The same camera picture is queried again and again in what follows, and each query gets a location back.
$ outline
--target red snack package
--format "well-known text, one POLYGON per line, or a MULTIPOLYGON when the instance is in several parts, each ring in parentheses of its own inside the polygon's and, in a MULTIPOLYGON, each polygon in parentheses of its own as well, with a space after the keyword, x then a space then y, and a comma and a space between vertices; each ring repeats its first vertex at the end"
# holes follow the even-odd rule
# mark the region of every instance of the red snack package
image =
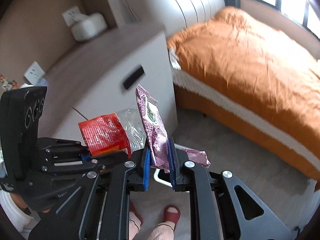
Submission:
POLYGON ((129 139, 116 114, 81 122, 79 128, 92 156, 124 150, 131 158, 129 139))

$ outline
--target bedside cabinet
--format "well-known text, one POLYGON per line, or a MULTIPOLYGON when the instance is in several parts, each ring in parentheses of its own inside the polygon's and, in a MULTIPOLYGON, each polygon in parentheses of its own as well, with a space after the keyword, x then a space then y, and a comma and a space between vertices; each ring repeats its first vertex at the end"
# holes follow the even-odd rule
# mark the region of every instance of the bedside cabinet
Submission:
POLYGON ((45 78, 49 87, 39 136, 83 141, 77 123, 136 108, 138 84, 158 100, 168 135, 178 125, 162 25, 132 24, 106 32, 70 51, 45 78))

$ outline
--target orange bedspread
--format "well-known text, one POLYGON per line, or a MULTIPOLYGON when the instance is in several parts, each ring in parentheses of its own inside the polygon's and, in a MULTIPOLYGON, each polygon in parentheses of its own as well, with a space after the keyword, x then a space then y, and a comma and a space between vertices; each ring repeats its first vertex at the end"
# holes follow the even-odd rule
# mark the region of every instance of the orange bedspread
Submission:
MULTIPOLYGON (((167 43, 182 70, 259 115, 320 159, 320 72, 306 49, 233 7, 176 33, 167 43)), ((312 164, 312 177, 320 180, 320 167, 312 164)))

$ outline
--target bed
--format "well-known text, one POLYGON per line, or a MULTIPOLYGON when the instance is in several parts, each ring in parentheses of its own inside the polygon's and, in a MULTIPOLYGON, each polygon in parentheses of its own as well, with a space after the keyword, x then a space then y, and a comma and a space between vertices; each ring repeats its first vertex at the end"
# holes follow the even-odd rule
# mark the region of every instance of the bed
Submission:
POLYGON ((224 0, 125 1, 138 21, 165 25, 179 107, 320 181, 320 73, 303 47, 224 0))

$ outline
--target camera lens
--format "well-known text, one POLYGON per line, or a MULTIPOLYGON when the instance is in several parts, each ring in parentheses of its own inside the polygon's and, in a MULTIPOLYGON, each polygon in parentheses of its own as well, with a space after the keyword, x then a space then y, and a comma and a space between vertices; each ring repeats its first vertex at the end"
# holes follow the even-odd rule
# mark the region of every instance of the camera lens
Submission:
POLYGON ((40 104, 39 104, 39 101, 37 101, 35 103, 35 106, 33 107, 33 121, 35 121, 37 118, 37 115, 39 113, 39 107, 40 107, 40 104))
POLYGON ((32 114, 31 107, 29 107, 27 114, 26 114, 26 119, 25 119, 25 126, 27 129, 28 129, 30 122, 31 122, 31 114, 32 114))
POLYGON ((42 98, 41 103, 40 103, 40 107, 39 107, 40 113, 42 112, 43 105, 44 105, 44 98, 42 98))

